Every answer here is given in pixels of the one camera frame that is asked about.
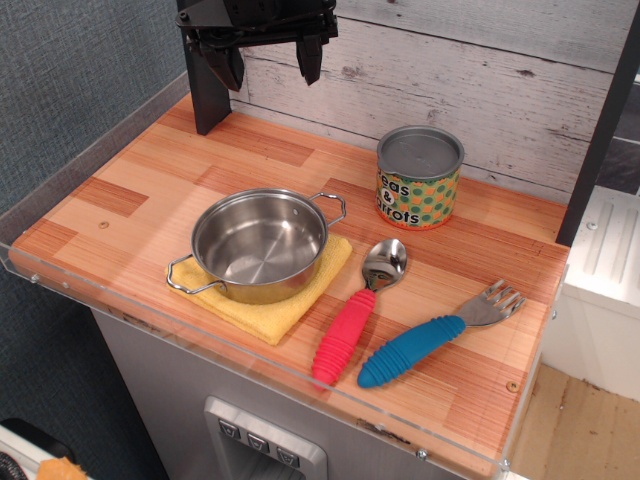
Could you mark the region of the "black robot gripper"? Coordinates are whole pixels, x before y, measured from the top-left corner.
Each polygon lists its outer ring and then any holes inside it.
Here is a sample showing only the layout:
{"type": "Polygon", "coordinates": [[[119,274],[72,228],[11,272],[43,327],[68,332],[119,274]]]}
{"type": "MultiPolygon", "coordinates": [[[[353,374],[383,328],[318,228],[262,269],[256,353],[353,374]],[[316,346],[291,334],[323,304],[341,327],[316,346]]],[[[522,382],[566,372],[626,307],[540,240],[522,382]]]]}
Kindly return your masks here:
{"type": "Polygon", "coordinates": [[[176,25],[202,49],[210,70],[238,92],[244,63],[238,48],[296,42],[307,85],[321,72],[322,45],[338,36],[336,3],[321,0],[197,1],[182,7],[176,25]]]}

